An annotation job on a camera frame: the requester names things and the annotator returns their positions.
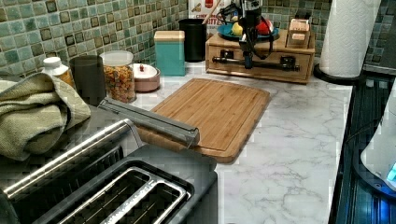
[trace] kitchen counter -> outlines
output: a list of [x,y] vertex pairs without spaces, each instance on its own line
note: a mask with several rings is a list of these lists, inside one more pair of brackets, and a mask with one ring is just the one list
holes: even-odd
[[205,63],[187,63],[185,77],[162,77],[159,90],[137,94],[133,105],[150,110],[194,77],[271,93],[241,154],[216,168],[219,223],[327,223],[352,87],[211,75]]

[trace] black cup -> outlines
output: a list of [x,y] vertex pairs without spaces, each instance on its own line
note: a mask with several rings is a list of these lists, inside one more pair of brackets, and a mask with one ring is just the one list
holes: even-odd
[[69,64],[78,95],[86,104],[98,106],[106,97],[102,58],[96,55],[79,56],[70,60]]
[[184,58],[186,62],[195,63],[205,59],[206,24],[202,19],[185,19],[178,22],[184,31]]

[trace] small bowl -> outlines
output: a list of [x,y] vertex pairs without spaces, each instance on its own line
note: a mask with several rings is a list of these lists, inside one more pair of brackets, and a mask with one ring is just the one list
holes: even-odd
[[[140,71],[140,65],[143,65],[143,72]],[[155,91],[160,87],[160,70],[142,63],[134,63],[132,67],[134,69],[134,88],[136,91]]]

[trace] ceramic dish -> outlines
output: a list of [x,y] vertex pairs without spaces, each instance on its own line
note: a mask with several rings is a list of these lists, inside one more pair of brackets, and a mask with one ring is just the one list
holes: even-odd
[[[220,36],[223,37],[224,39],[239,40],[240,36],[233,35],[233,33],[231,32],[232,29],[233,29],[232,23],[222,24],[221,26],[219,26],[218,32],[219,32]],[[279,30],[277,28],[274,28],[273,36],[275,37],[275,39],[278,38],[278,34],[279,34]],[[259,35],[258,40],[259,41],[267,40],[268,37],[270,37],[270,36],[269,35]]]
[[132,68],[136,91],[155,91],[160,87],[160,70],[142,63],[134,63]]

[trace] wooden cutting board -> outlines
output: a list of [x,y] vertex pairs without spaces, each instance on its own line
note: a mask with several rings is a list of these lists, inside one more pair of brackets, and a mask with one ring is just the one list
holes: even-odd
[[[233,161],[248,140],[270,100],[270,93],[243,85],[195,78],[183,85],[152,112],[198,127],[200,142],[194,150],[218,162]],[[184,146],[157,133],[139,129],[142,140],[180,150]]]

